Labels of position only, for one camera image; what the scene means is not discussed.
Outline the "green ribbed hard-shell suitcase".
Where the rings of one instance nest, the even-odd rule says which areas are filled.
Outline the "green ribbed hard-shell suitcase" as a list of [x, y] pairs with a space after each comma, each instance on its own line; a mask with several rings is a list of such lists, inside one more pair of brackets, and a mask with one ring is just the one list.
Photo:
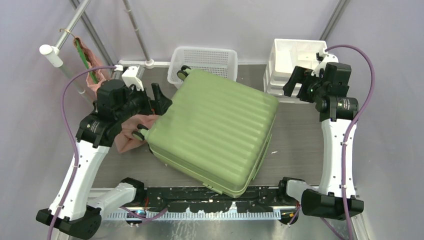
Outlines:
[[272, 137], [276, 97], [198, 68], [177, 72], [181, 87], [152, 127], [134, 133], [163, 163], [232, 198], [256, 177]]

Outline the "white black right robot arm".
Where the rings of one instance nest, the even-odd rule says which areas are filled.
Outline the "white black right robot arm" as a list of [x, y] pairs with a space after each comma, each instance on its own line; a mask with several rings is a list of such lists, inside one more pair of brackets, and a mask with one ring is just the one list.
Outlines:
[[359, 111], [356, 98], [348, 97], [351, 66], [329, 62], [319, 71], [295, 66], [284, 95], [290, 97], [296, 84], [301, 87], [297, 98], [314, 103], [323, 132], [323, 170], [318, 188], [304, 180], [284, 177], [277, 198], [283, 205], [299, 202], [306, 216], [345, 220], [361, 214], [364, 202], [357, 199], [352, 177], [352, 143]]

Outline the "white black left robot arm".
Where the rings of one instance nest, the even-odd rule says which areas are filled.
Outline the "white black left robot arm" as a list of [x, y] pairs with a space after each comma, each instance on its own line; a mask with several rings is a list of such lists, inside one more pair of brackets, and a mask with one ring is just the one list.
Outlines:
[[94, 179], [125, 121], [136, 115], [163, 115], [172, 101], [158, 83], [151, 84], [153, 97], [134, 83], [119, 79], [103, 82], [96, 92], [93, 111], [71, 136], [73, 158], [56, 199], [41, 209], [36, 220], [69, 236], [91, 239], [102, 220], [118, 208], [131, 203], [141, 206], [147, 192], [144, 184], [131, 177], [115, 188], [89, 200]]

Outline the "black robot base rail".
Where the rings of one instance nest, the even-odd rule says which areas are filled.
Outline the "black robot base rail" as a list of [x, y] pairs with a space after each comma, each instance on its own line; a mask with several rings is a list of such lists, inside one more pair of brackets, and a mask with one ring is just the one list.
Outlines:
[[206, 187], [148, 187], [146, 196], [128, 203], [107, 216], [107, 220], [124, 220], [130, 225], [144, 222], [138, 216], [158, 221], [290, 221], [298, 202], [284, 197], [277, 186], [249, 186], [238, 198], [219, 194]]

